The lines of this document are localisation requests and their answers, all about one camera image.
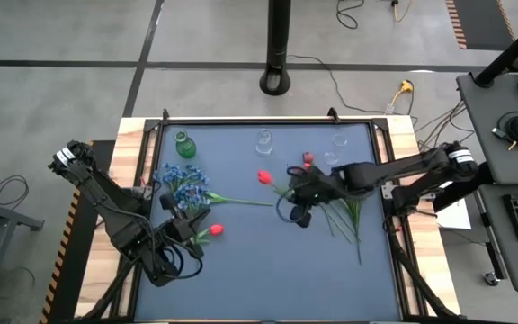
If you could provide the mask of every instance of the clear glass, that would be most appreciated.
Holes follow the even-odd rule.
[[[334,166],[339,163],[341,155],[343,154],[345,146],[347,146],[347,138],[343,133],[336,133],[333,136],[333,148],[323,155],[323,160],[329,166]]]
[[[257,133],[257,143],[255,144],[257,154],[262,157],[268,157],[273,152],[273,137],[271,132],[262,129]]]

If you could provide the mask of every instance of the red tulip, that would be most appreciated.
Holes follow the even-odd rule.
[[[257,179],[264,185],[270,185],[272,182],[271,174],[265,170],[261,170],[257,173]]]
[[[305,152],[303,153],[303,162],[312,164],[315,157],[313,157],[313,153]]]
[[[211,225],[211,227],[209,228],[209,233],[212,236],[221,235],[221,233],[223,233],[223,225],[221,225],[221,224]]]

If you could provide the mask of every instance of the concrete floor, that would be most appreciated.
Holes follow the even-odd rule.
[[[518,1],[503,1],[518,35]],[[0,0],[0,59],[137,60],[155,0]],[[167,0],[159,17],[149,61],[263,62],[266,0]],[[481,66],[495,51],[461,50],[452,34],[444,1],[415,0],[408,17],[392,22],[389,3],[368,0],[353,13],[360,28],[346,30],[335,19],[335,2],[293,2],[290,54],[317,56],[326,63]],[[1,273],[0,291],[22,298],[0,300],[0,318],[38,320],[47,290],[72,186],[46,168],[51,155],[71,139],[114,139],[135,70],[132,68],[0,67],[0,180],[24,175],[30,196],[19,212],[46,221],[40,233],[19,229],[4,268],[26,266],[29,276]],[[325,71],[290,72],[284,96],[260,92],[257,70],[148,69],[133,116],[312,115],[341,105]],[[452,73],[335,72],[347,103],[382,110],[400,80],[415,83],[413,115],[418,126],[458,101]],[[408,97],[397,102],[405,112]],[[469,128],[467,114],[457,124]],[[418,133],[424,138],[429,129]],[[442,141],[466,134],[448,129]],[[475,136],[466,140],[483,159]],[[466,234],[484,241],[473,216]],[[486,250],[443,232],[462,312],[473,319],[518,322],[518,293],[508,281],[491,288],[479,274],[490,270]]]

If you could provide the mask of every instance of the green glass bottle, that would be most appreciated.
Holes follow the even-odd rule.
[[[178,130],[173,136],[173,139],[175,140],[175,149],[177,149],[177,154],[182,158],[193,158],[195,156],[197,147],[195,146],[193,139],[187,136],[187,131]]]

